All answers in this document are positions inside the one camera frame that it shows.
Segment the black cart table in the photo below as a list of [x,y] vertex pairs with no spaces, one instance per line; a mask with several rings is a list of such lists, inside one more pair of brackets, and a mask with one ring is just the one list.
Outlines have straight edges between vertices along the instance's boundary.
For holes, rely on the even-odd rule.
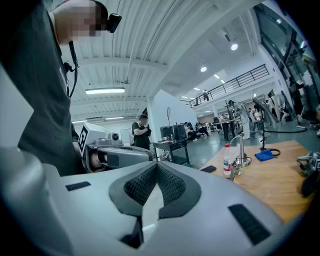
[[[155,158],[162,159],[163,161],[171,162],[178,165],[190,164],[188,149],[187,149],[187,140],[165,140],[162,142],[153,142],[152,146],[154,148]],[[158,150],[164,151],[164,156],[161,157],[160,154],[157,153]],[[179,149],[184,149],[185,156],[174,155],[174,151]]]

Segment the silver desk lamp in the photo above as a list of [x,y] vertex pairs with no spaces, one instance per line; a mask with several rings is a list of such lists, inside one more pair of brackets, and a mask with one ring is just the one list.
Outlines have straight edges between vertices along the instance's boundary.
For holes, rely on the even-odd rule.
[[242,132],[239,135],[235,136],[231,141],[230,145],[232,145],[233,141],[237,138],[240,139],[240,146],[239,146],[239,155],[235,157],[235,166],[238,168],[244,168],[251,164],[252,158],[247,156],[244,149],[244,136],[245,134]]

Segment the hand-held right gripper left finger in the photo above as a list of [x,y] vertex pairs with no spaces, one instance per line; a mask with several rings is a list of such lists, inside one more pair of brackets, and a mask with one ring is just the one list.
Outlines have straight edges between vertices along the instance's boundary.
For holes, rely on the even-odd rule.
[[156,175],[153,161],[123,169],[61,177],[44,165],[48,201],[55,229],[45,253],[49,256],[158,256],[144,240],[139,184]]

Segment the black balcony railing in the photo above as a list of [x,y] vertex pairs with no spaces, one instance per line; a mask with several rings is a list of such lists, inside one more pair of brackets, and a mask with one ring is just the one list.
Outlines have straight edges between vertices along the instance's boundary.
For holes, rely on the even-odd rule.
[[209,90],[207,96],[209,100],[216,100],[217,98],[231,93],[232,91],[248,85],[251,82],[257,82],[259,79],[262,79],[270,75],[265,64],[260,65],[254,69],[251,69],[221,85]]

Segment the person's dark shirt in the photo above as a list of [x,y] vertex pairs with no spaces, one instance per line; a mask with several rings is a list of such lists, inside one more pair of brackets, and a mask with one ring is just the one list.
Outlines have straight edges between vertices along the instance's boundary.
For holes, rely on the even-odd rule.
[[0,62],[33,108],[18,146],[61,176],[84,173],[73,145],[67,76],[53,24],[41,0],[0,7]]

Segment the blue cloth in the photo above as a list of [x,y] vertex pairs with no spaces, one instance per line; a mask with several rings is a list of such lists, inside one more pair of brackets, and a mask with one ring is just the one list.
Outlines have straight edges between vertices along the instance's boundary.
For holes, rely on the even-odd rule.
[[263,150],[259,153],[256,153],[254,156],[260,162],[268,161],[268,160],[271,160],[275,157],[270,149],[266,149],[266,150]]

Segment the clear water bottle red cap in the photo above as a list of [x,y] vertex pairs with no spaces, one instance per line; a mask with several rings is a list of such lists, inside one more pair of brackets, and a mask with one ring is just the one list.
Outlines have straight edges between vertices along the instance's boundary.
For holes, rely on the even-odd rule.
[[229,178],[232,172],[233,165],[233,153],[229,143],[224,145],[224,155],[223,155],[223,175]]

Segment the spare hand-held gripper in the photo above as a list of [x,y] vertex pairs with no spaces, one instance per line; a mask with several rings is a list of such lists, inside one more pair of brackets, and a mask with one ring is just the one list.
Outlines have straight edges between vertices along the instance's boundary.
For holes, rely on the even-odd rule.
[[296,161],[304,175],[310,176],[314,172],[320,172],[320,152],[299,156]]

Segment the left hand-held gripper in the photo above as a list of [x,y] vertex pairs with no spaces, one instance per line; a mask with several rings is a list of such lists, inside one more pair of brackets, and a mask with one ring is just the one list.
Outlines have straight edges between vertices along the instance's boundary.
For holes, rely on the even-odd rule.
[[97,150],[99,160],[111,169],[129,167],[153,161],[154,154],[135,146],[122,146],[119,134],[109,132],[102,126],[85,122],[77,141],[83,167],[87,173],[95,171],[90,167],[90,150]]

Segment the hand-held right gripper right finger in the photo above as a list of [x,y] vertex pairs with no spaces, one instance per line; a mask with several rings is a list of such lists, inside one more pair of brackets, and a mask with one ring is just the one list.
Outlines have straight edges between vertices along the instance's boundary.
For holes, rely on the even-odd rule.
[[150,256],[272,256],[302,216],[283,220],[236,183],[187,166],[161,161],[184,181],[184,193],[159,211],[143,244]]

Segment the black clamp stand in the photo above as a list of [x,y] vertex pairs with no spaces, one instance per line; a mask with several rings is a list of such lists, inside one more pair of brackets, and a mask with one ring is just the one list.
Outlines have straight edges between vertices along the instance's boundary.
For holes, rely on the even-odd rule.
[[261,113],[261,127],[262,127],[260,151],[263,152],[266,150],[266,148],[265,148],[266,136],[265,136],[265,110],[264,110],[264,108],[260,108],[260,113]]

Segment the black equipment case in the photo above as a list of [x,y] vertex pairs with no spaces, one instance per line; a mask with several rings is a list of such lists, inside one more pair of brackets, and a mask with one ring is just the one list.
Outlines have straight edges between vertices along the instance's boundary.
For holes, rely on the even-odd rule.
[[172,126],[160,127],[161,138],[164,140],[172,141],[174,139],[174,129]]
[[173,135],[174,139],[177,141],[186,140],[188,138],[183,124],[176,124],[173,126]]

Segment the long ceiling tube light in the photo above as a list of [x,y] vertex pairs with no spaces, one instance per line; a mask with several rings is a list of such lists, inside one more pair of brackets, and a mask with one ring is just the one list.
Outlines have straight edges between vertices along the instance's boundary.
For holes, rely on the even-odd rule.
[[123,94],[125,92],[124,87],[106,87],[106,88],[93,88],[86,89],[85,93],[87,95],[97,95],[97,94]]

